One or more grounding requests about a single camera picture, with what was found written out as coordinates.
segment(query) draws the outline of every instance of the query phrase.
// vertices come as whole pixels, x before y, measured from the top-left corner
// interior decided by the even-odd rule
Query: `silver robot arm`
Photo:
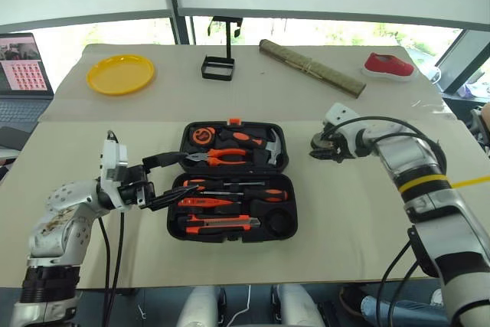
[[[75,289],[93,222],[110,210],[128,209],[117,190],[127,167],[126,147],[110,132],[101,155],[100,180],[62,185],[47,200],[46,212],[29,239],[28,269],[11,327],[73,326]]]
[[[358,117],[336,103],[327,112],[324,124],[329,131],[329,126]],[[341,161],[338,155],[356,158],[370,152],[380,157],[413,223],[408,230],[413,252],[426,274],[439,277],[452,325],[489,326],[490,238],[451,187],[440,158],[426,142],[412,136],[378,141],[387,134],[412,132],[397,123],[376,130],[366,121],[357,121],[339,126],[336,132],[339,134],[332,141],[331,137],[322,137],[323,146],[332,150],[327,154],[334,156],[330,159]]]

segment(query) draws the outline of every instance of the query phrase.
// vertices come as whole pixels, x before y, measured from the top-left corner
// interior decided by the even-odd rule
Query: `pliers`
[[[241,155],[245,156],[247,151],[245,149],[210,149],[206,153],[196,152],[191,153],[185,158],[191,161],[206,161],[209,166],[218,165],[243,165],[247,162],[245,161],[224,161],[220,160],[219,157],[226,155]]]

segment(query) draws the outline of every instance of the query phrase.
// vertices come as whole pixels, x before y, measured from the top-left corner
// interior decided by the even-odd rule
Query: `open tool case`
[[[195,194],[168,207],[168,232],[181,240],[212,243],[240,238],[243,242],[282,240],[294,235],[298,227],[295,195],[289,178],[280,174],[289,161],[283,130],[275,124],[238,119],[185,127],[181,152],[202,154],[224,149],[232,151],[212,160],[245,163],[180,161],[186,173],[175,179],[173,188],[203,185]],[[206,191],[231,194],[210,195]],[[210,206],[209,199],[219,205]]]

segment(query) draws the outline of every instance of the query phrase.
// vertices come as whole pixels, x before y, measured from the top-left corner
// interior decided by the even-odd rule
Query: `black cable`
[[[371,143],[373,146],[380,142],[382,139],[386,138],[391,138],[391,137],[400,137],[400,136],[406,136],[406,137],[414,137],[417,139],[422,139],[423,141],[427,142],[429,145],[430,149],[434,152],[434,155],[436,156],[436,160],[439,163],[439,166],[441,168],[441,171],[445,175],[447,172],[447,160],[446,160],[446,154],[444,153],[443,149],[441,149],[441,146],[434,142],[432,139],[428,138],[425,135],[420,135],[417,133],[410,133],[410,132],[397,132],[397,133],[390,133],[385,136],[381,136],[373,140]]]
[[[106,311],[106,327],[109,327],[110,314],[113,311],[114,299],[116,298],[117,279],[119,277],[119,268],[121,266],[121,256],[123,255],[123,240],[124,240],[124,212],[121,212],[119,225],[119,244],[117,247],[116,269],[114,271],[113,288],[109,299],[109,305]]]
[[[388,116],[361,116],[359,118],[346,120],[345,122],[339,123],[338,125],[333,126],[332,128],[325,130],[322,134],[322,138],[324,139],[324,138],[331,136],[333,133],[335,133],[335,131],[337,129],[339,129],[343,126],[346,126],[346,125],[351,124],[351,123],[362,122],[364,120],[384,120],[387,122],[398,123],[402,126],[406,126],[408,129],[412,129],[415,133],[419,133],[421,136],[425,136],[425,134],[423,134],[421,130],[419,130],[415,126],[413,126],[407,122],[404,122],[403,120],[400,120],[400,119],[390,118]]]
[[[107,237],[106,228],[102,218],[99,217],[100,230],[102,231],[102,236],[104,238],[104,243],[106,244],[106,283],[104,285],[104,304],[102,313],[102,327],[106,325],[106,313],[107,313],[107,303],[109,302],[109,274],[110,274],[110,245],[109,238]]]
[[[395,290],[395,294],[393,295],[393,299],[391,300],[390,303],[390,308],[388,309],[388,327],[393,327],[393,311],[395,309],[395,304],[397,303],[398,297],[400,296],[401,290],[403,289],[405,283],[407,283],[408,279],[412,276],[412,273],[415,271],[415,269],[418,266],[419,266],[418,261],[415,261],[412,267],[407,271],[407,274],[401,281],[400,285],[398,285],[397,289]]]
[[[410,241],[407,241],[407,243],[403,246],[402,250],[398,253],[398,255],[395,257],[395,259],[390,263],[390,266],[388,266],[386,272],[383,275],[383,279],[381,280],[380,287],[377,290],[377,295],[376,295],[376,324],[377,327],[381,327],[383,323],[381,323],[380,320],[380,315],[381,315],[381,297],[382,297],[382,292],[384,288],[384,284],[386,283],[386,280],[388,276],[390,275],[391,270],[395,267],[395,265],[398,263],[400,258],[407,252],[408,248],[410,248]]]

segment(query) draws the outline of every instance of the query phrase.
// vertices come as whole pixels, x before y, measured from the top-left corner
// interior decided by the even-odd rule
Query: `red sneaker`
[[[361,69],[363,74],[370,77],[384,77],[405,82],[417,75],[417,69],[409,63],[393,55],[371,53]]]

